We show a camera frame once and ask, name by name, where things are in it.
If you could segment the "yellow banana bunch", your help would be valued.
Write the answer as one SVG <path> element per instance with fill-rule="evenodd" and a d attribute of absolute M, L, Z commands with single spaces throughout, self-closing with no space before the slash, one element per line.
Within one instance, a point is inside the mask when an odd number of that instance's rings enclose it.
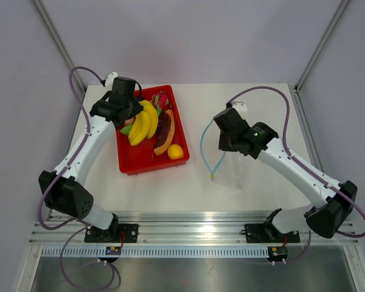
<path fill-rule="evenodd" d="M 155 135 L 158 126 L 158 112 L 147 100 L 140 101 L 144 109 L 136 116 L 128 135 L 131 146 L 139 145 L 144 139 L 150 139 Z"/>

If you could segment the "clear zip top bag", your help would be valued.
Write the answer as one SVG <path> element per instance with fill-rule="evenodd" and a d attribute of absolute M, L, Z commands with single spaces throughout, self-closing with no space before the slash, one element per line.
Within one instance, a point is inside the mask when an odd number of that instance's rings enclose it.
<path fill-rule="evenodd" d="M 208 172 L 209 181 L 233 190 L 243 190 L 246 169 L 239 153 L 218 149 L 220 131 L 213 120 L 200 137 L 200 155 Z"/>

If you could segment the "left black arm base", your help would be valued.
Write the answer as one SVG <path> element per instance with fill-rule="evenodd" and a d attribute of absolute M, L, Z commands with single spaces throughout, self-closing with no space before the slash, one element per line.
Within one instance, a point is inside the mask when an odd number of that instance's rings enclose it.
<path fill-rule="evenodd" d="M 139 234 L 138 224 L 119 223 L 109 229 L 89 228 L 85 233 L 85 243 L 136 243 Z"/>

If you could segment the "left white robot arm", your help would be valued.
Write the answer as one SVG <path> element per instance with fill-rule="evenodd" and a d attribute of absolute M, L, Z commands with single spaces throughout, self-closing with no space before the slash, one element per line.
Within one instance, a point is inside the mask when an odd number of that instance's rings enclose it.
<path fill-rule="evenodd" d="M 98 229 L 106 242 L 119 236 L 116 216 L 94 202 L 85 189 L 89 171 L 104 145 L 126 120 L 143 110 L 134 92 L 141 89 L 132 78 L 109 75 L 102 80 L 104 95 L 84 110 L 86 126 L 74 147 L 53 171 L 43 171 L 40 184 L 42 204 Z"/>

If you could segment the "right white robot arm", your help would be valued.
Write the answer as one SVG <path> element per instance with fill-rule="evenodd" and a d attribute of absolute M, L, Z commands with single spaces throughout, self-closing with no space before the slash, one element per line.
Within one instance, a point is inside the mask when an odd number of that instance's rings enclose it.
<path fill-rule="evenodd" d="M 214 122 L 220 129 L 220 150 L 239 152 L 270 166 L 310 202 L 295 209 L 273 211 L 264 225 L 267 239 L 278 241 L 293 231 L 312 230 L 324 238 L 337 233 L 352 211 L 347 200 L 355 199 L 356 185 L 350 181 L 341 184 L 297 155 L 291 155 L 272 128 L 263 122 L 249 126 L 235 108 L 226 108 L 214 117 Z"/>

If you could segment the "pink peach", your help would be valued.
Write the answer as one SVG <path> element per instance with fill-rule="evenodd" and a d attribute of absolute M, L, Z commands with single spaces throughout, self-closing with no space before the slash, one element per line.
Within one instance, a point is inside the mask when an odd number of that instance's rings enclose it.
<path fill-rule="evenodd" d="M 132 118 L 130 118 L 130 119 L 127 119 L 127 120 L 124 122 L 124 126 L 134 124 L 135 120 L 136 120 L 136 118 L 135 118 L 135 117 L 132 117 Z"/>

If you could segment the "green cucumber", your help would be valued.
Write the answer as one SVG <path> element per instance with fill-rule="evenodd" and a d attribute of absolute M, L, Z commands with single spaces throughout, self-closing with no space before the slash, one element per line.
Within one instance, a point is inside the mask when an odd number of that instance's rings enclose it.
<path fill-rule="evenodd" d="M 119 132 L 122 134 L 122 135 L 125 135 L 125 136 L 128 136 L 131 129 L 133 127 L 133 124 L 130 124 L 130 125 L 126 125 L 124 127 L 122 127 Z"/>

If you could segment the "pink dragon fruit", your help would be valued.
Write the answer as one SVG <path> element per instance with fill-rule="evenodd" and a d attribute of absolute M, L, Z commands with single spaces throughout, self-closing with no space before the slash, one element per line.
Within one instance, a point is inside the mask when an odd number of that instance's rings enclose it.
<path fill-rule="evenodd" d="M 161 112 L 167 111 L 172 108 L 172 103 L 170 101 L 169 95 L 162 91 L 153 94 L 150 102 L 156 108 L 158 115 L 160 115 Z"/>

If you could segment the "red plastic tray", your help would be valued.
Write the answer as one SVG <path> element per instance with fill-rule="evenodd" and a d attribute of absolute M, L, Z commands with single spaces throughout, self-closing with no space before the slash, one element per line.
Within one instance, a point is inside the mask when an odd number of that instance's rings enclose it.
<path fill-rule="evenodd" d="M 161 85 L 142 90 L 142 97 L 151 100 L 152 96 L 163 92 L 168 95 L 171 110 L 175 121 L 175 135 L 172 144 L 179 145 L 184 156 L 179 159 L 170 159 L 167 153 L 159 156 L 153 153 L 153 147 L 157 141 L 157 137 L 146 139 L 139 145 L 131 146 L 128 136 L 116 131 L 117 155 L 120 172 L 126 175 L 137 175 L 140 173 L 152 172 L 155 170 L 166 169 L 184 165 L 190 158 L 183 125 L 180 119 L 178 105 L 171 85 Z"/>

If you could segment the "yellow lemon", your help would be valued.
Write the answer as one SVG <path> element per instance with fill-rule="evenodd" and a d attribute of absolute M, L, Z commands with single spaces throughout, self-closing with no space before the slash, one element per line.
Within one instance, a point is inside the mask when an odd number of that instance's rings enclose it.
<path fill-rule="evenodd" d="M 184 150 L 178 144 L 172 144 L 168 147 L 167 154 L 171 160 L 181 159 L 184 157 Z"/>

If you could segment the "small circuit board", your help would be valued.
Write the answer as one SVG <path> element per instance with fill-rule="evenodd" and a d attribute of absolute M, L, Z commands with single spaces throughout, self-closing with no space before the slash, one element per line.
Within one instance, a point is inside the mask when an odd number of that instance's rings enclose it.
<path fill-rule="evenodd" d="M 105 254 L 109 256 L 120 256 L 122 253 L 122 248 L 118 246 L 107 246 Z"/>
<path fill-rule="evenodd" d="M 272 246 L 268 247 L 269 257 L 286 259 L 288 257 L 288 247 L 287 246 Z"/>

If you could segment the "left small circuit board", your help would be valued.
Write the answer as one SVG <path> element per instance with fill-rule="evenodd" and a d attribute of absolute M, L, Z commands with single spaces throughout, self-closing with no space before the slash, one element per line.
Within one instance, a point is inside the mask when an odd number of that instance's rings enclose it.
<path fill-rule="evenodd" d="M 107 246 L 105 254 L 109 256 L 120 256 L 122 253 L 122 248 L 118 246 Z"/>

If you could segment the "right aluminium frame post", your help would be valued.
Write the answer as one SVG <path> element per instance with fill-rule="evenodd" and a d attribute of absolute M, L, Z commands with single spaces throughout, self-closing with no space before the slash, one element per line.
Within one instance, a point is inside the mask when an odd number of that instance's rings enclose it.
<path fill-rule="evenodd" d="M 301 76 L 299 77 L 294 89 L 299 94 L 304 87 L 306 81 L 308 80 L 309 76 L 311 75 L 314 67 L 316 66 L 319 58 L 323 54 L 325 48 L 327 47 L 331 37 L 333 36 L 336 28 L 339 26 L 339 23 L 346 13 L 349 5 L 352 3 L 351 0 L 341 0 L 335 9 L 330 21 L 328 22 L 322 36 L 320 37 L 310 59 L 307 62 L 306 67 L 302 71 Z"/>

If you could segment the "aluminium frame post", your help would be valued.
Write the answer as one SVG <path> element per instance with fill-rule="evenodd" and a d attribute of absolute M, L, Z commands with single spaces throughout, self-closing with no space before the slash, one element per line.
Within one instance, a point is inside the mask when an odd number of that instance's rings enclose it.
<path fill-rule="evenodd" d="M 310 59 L 307 62 L 306 67 L 302 71 L 301 76 L 299 77 L 294 89 L 299 94 L 304 87 L 306 81 L 308 80 L 309 76 L 311 75 L 314 67 L 316 66 L 319 58 L 323 54 L 325 48 L 327 47 L 331 37 L 333 36 L 336 28 L 339 26 L 339 23 L 346 13 L 349 5 L 352 3 L 351 0 L 341 0 L 335 9 L 330 21 L 328 22 L 322 36 L 320 37 Z"/>
<path fill-rule="evenodd" d="M 64 42 L 61 39 L 61 36 L 58 33 L 58 30 L 52 18 L 50 17 L 49 12 L 47 11 L 46 6 L 41 0 L 31 0 L 31 3 L 35 8 L 36 13 L 40 17 L 41 22 L 46 28 L 51 40 L 53 41 L 60 57 L 63 59 L 65 66 L 67 67 L 68 71 L 71 71 L 71 69 L 75 67 L 75 64 L 72 61 L 72 58 L 66 49 Z"/>

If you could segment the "left aluminium frame post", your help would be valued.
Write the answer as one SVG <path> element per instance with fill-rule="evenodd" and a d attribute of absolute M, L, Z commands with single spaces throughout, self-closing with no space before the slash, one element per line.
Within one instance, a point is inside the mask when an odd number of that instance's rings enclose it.
<path fill-rule="evenodd" d="M 47 11 L 46 6 L 41 0 L 31 0 L 31 3 L 35 8 L 36 13 L 40 17 L 41 22 L 46 28 L 51 40 L 53 41 L 60 57 L 63 59 L 65 66 L 67 67 L 68 71 L 71 71 L 71 69 L 75 67 L 75 64 L 72 61 L 72 58 L 66 49 L 64 42 L 61 39 L 61 36 L 58 33 L 58 30 L 52 18 L 50 17 L 49 12 Z"/>

